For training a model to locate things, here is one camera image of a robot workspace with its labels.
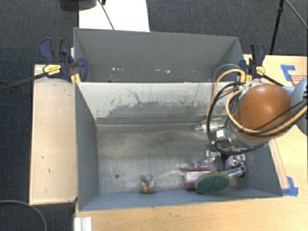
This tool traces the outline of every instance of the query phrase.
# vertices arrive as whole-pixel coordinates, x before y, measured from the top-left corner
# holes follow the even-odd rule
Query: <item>clamp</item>
[[[265,69],[262,66],[263,60],[265,59],[265,48],[261,44],[251,44],[252,58],[249,58],[249,65],[246,60],[240,61],[240,68],[246,74],[250,75],[252,79],[262,78],[265,74]]]
[[[47,73],[48,78],[59,78],[71,81],[71,76],[80,74],[81,81],[85,81],[88,73],[88,66],[85,58],[78,58],[74,62],[74,58],[67,50],[61,50],[62,38],[46,38],[39,43],[40,54],[46,59],[48,64],[60,65],[59,69],[50,71],[49,68],[43,70]]]

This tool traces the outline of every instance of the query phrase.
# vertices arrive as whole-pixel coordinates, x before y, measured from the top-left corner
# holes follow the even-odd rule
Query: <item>white strip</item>
[[[92,231],[92,218],[74,218],[74,231]]]
[[[104,8],[115,30],[150,31],[146,0],[107,0]],[[79,27],[112,29],[96,0],[79,2]]]

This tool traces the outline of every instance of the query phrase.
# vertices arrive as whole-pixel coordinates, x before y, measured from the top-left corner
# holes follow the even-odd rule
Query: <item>gray carpet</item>
[[[77,3],[71,0],[0,0],[0,79],[29,77],[42,62],[39,42],[61,37],[73,45]],[[147,0],[151,31],[238,36],[270,50],[280,0]],[[307,23],[308,0],[289,0]],[[307,30],[287,4],[274,54],[307,55]],[[28,199],[31,142],[31,83],[0,92],[0,200]],[[48,230],[72,229],[72,205],[40,206]],[[42,230],[39,217],[17,206],[0,205],[1,230]]]

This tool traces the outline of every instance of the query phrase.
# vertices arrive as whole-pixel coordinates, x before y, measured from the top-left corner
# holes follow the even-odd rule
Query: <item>black cable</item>
[[[271,121],[269,121],[269,122],[267,122],[266,124],[264,124],[264,125],[262,125],[262,126],[256,128],[255,130],[259,130],[259,129],[265,127],[265,126],[268,125],[269,123],[273,122],[274,120],[278,119],[279,117],[281,117],[281,116],[284,115],[285,113],[289,112],[290,110],[294,109],[295,107],[301,105],[301,104],[304,103],[304,102],[307,102],[307,100],[304,100],[304,99],[303,99],[302,101],[300,101],[300,102],[298,102],[297,104],[293,105],[291,108],[289,108],[289,109],[287,109],[286,111],[282,112],[280,115],[276,116],[276,117],[273,118]]]
[[[110,20],[108,14],[107,14],[107,12],[106,12],[106,10],[105,10],[105,8],[104,8],[104,5],[102,4],[101,0],[97,0],[97,1],[98,1],[98,3],[101,5],[101,7],[103,8],[104,13],[105,13],[105,15],[106,15],[106,17],[107,17],[107,19],[108,19],[108,22],[109,22],[109,24],[110,24],[112,30],[114,30],[115,28],[114,28],[114,26],[113,26],[112,23],[111,23],[111,20]]]
[[[283,84],[279,83],[278,81],[272,79],[271,77],[267,76],[267,75],[263,75],[262,76],[264,79],[267,79],[269,80],[271,83],[275,84],[275,85],[278,85],[278,86],[281,86],[281,87],[284,87]]]
[[[44,217],[44,215],[41,213],[41,211],[39,209],[37,209],[36,207],[34,207],[33,205],[29,205],[25,202],[22,201],[16,201],[16,200],[0,200],[0,204],[6,205],[6,204],[17,204],[17,205],[23,205],[26,206],[28,208],[32,208],[33,210],[36,211],[36,213],[39,214],[39,216],[41,217],[43,223],[44,223],[44,231],[47,231],[47,222],[46,219]]]
[[[284,120],[283,122],[281,122],[280,124],[277,124],[277,125],[275,125],[275,126],[272,127],[272,128],[269,128],[269,129],[266,129],[266,130],[263,130],[263,131],[260,131],[260,132],[248,132],[248,131],[244,131],[243,128],[239,127],[238,125],[236,125],[236,124],[234,124],[234,123],[232,123],[232,122],[231,122],[231,123],[232,123],[232,125],[233,125],[235,128],[237,128],[240,132],[245,133],[245,134],[247,134],[247,135],[252,135],[252,136],[255,136],[255,137],[271,137],[271,136],[274,136],[274,135],[278,135],[278,134],[282,133],[283,131],[288,130],[289,127],[286,127],[286,128],[284,128],[284,129],[280,130],[279,132],[276,132],[276,133],[273,133],[273,134],[270,134],[270,135],[264,135],[264,133],[273,131],[274,129],[280,127],[283,123],[289,121],[292,117],[293,117],[293,115],[290,115],[287,119],[285,119],[285,120]],[[292,125],[290,125],[290,127],[293,126],[293,125],[295,125],[300,119],[301,119],[301,117],[298,118],[298,119],[296,119],[296,120],[292,123]]]

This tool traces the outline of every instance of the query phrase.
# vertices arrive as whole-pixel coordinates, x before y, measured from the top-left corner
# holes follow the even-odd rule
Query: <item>orange sphere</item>
[[[239,102],[234,113],[234,119],[243,127],[253,130],[266,130],[283,122],[291,111],[291,95],[281,86],[263,84],[254,86],[247,91]],[[254,137],[237,131],[238,134],[249,140],[269,140],[277,136]]]

